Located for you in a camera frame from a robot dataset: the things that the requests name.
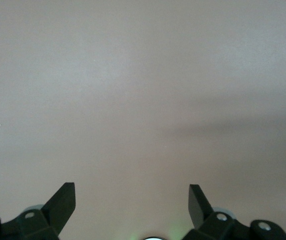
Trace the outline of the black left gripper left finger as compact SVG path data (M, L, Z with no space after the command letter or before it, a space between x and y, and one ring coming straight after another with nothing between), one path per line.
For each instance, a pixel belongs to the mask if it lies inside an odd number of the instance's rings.
M41 209L29 209L2 223L0 240L57 240L76 206L75 184L64 183Z

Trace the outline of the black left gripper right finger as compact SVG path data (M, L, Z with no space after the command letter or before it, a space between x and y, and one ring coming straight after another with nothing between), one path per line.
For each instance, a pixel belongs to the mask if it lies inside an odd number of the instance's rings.
M189 186L188 210L194 228L184 240L286 240L286 232L272 221L258 219L245 226L215 211L198 184Z

